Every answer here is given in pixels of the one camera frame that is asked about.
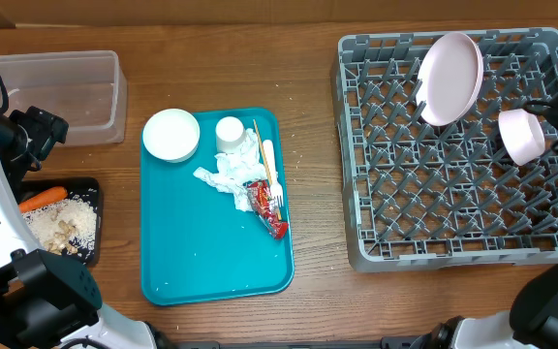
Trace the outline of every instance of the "red snack wrapper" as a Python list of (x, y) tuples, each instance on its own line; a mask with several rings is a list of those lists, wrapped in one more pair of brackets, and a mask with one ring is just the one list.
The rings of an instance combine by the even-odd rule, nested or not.
[(270, 188), (265, 180), (258, 180), (247, 184), (249, 203), (258, 217), (275, 239), (282, 239), (288, 232), (288, 222), (282, 222), (277, 217), (277, 204), (270, 196)]

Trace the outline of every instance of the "wood grain surface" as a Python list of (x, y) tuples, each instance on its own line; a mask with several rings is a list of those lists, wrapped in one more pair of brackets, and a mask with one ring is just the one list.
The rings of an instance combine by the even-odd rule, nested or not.
[[(558, 19), (0, 30), (0, 54), (112, 49), (119, 55), (129, 83), (124, 143), (58, 148), (32, 176), (90, 175), (100, 181), (106, 194), (102, 251), (92, 273), (105, 302), (149, 321), (172, 340), (379, 339), (429, 332), (459, 314), (481, 317), (508, 309), (545, 267), (378, 274), (350, 267), (329, 85), (337, 42), (356, 33), (530, 26), (558, 28)], [(253, 106), (274, 112), (283, 136), (294, 281), (277, 295), (152, 305), (140, 289), (143, 124), (167, 108)]]

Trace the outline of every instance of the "white plastic fork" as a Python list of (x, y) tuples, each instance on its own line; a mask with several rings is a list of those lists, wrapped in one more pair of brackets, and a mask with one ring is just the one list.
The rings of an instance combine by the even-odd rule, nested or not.
[(271, 140), (262, 142), (263, 152), (266, 155), (266, 163), (270, 171), (270, 195), (277, 202), (279, 207), (283, 207), (283, 187), (277, 181), (277, 168), (275, 167), (275, 148)]

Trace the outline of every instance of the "wooden stick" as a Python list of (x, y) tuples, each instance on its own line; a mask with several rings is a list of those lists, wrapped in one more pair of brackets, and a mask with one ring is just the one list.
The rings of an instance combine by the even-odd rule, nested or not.
[[(256, 122), (256, 119), (253, 119), (253, 126), (255, 126), (256, 135), (258, 135), (258, 146), (260, 147), (260, 152), (262, 153), (263, 167), (266, 169), (266, 177), (268, 178), (268, 184), (272, 185), (270, 170), (268, 169), (268, 164), (266, 163), (266, 153), (264, 153), (264, 147), (262, 146), (262, 138), (260, 137), (260, 130), (258, 130), (258, 123)], [(279, 207), (277, 207), (277, 218), (279, 218), (279, 220), (282, 220), (281, 208)]]

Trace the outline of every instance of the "crumpled napkin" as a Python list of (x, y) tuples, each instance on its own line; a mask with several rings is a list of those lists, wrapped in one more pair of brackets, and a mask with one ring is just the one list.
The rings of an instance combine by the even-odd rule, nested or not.
[(260, 163), (260, 147), (258, 136), (253, 129), (246, 130), (247, 137), (237, 152), (233, 154), (218, 153), (218, 174), (213, 174), (204, 168), (197, 168), (193, 175), (209, 186), (222, 193), (232, 193), (236, 209), (241, 211), (253, 210), (247, 199), (244, 183), (267, 179), (266, 169)]

